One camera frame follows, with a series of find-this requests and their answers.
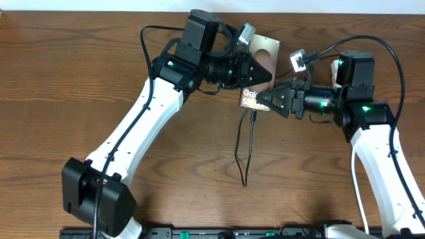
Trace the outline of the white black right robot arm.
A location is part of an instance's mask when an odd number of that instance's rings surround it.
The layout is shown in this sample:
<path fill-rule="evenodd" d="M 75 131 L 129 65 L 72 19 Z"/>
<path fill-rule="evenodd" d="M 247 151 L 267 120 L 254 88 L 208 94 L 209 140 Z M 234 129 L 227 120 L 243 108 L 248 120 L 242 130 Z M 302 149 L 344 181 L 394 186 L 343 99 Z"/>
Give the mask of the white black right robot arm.
<path fill-rule="evenodd" d="M 372 54 L 345 51 L 336 62 L 333 86 L 291 78 L 262 92 L 257 102 L 288 117 L 305 112 L 331 114 L 365 168 L 378 204 L 384 238 L 424 237 L 424 197 L 406 162 L 396 128 L 397 117 L 375 101 Z"/>

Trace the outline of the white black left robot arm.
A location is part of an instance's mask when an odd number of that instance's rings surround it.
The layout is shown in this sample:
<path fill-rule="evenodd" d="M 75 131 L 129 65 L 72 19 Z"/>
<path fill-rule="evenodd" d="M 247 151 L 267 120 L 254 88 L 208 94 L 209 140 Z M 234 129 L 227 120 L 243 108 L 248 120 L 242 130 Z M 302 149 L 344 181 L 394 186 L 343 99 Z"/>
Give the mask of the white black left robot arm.
<path fill-rule="evenodd" d="M 136 200 L 129 187 L 149 146 L 202 82 L 219 89 L 247 88 L 272 79 L 248 47 L 250 24 L 232 27 L 218 16 L 193 9 L 181 36 L 148 58 L 141 94 L 112 134 L 83 161 L 64 165 L 64 210 L 91 225 L 87 238 L 138 238 Z"/>

